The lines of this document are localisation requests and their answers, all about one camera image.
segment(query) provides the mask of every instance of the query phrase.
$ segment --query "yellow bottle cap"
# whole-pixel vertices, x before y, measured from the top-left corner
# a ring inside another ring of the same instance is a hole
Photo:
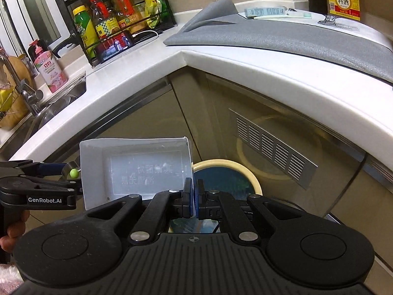
[[[76,9],[74,9],[73,11],[72,11],[72,13],[74,14],[74,15],[77,15],[78,13],[80,13],[80,12],[82,12],[82,11],[86,11],[87,10],[87,8],[84,6],[84,5],[81,5],[81,6],[78,6]]]

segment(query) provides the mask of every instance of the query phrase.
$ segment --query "ribbed black surface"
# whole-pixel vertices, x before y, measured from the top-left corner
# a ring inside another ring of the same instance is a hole
[[[273,271],[257,248],[237,245],[227,234],[161,234],[158,241],[151,245],[131,248],[121,264],[100,281],[67,289],[50,289],[26,282],[14,294],[366,295],[372,293],[363,285],[331,291],[298,286]]]

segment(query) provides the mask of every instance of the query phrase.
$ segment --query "wooden cutting board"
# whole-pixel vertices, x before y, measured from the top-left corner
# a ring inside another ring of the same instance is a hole
[[[9,61],[11,62],[14,70],[16,71],[19,79],[26,78],[29,82],[29,85],[33,87],[33,80],[31,79],[31,75],[27,67],[24,63],[17,57],[9,57]],[[4,65],[4,71],[7,75],[7,79],[9,80],[11,86],[16,87],[16,83],[12,78],[10,72]],[[29,113],[29,109],[27,108],[23,98],[21,95],[17,97],[14,104],[7,111],[7,114],[1,119],[0,127],[11,130],[14,128],[27,114]]]

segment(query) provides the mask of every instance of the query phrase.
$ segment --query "silver screw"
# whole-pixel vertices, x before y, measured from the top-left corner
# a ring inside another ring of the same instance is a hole
[[[130,237],[133,241],[139,242],[139,241],[145,241],[146,239],[148,239],[150,237],[150,234],[148,232],[138,231],[138,232],[132,233],[130,235]]]
[[[252,242],[258,238],[258,234],[254,232],[243,232],[239,234],[239,238],[245,242]]]

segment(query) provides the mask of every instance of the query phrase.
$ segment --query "green ball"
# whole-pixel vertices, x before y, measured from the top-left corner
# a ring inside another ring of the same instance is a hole
[[[72,169],[72,170],[70,171],[70,177],[71,177],[71,178],[77,178],[78,176],[79,176],[79,172],[78,172],[77,169]]]

